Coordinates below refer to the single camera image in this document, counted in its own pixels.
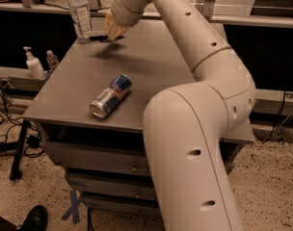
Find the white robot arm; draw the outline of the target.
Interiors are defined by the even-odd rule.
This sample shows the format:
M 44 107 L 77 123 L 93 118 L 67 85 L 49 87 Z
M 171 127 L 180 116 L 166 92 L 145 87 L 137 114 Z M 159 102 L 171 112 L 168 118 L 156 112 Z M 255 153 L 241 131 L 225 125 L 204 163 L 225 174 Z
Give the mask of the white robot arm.
M 166 231 L 243 231 L 220 139 L 245 123 L 255 83 L 234 50 L 188 0 L 111 0 L 110 38 L 154 4 L 195 80 L 154 95 L 143 133 Z

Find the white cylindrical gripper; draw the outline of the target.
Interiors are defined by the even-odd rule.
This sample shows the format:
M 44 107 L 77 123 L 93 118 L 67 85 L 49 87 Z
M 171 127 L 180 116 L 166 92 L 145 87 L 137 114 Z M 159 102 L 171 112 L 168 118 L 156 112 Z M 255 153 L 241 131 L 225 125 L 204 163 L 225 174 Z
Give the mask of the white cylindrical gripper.
M 108 39 L 116 39 L 136 25 L 150 0 L 112 0 L 105 15 L 105 31 Z

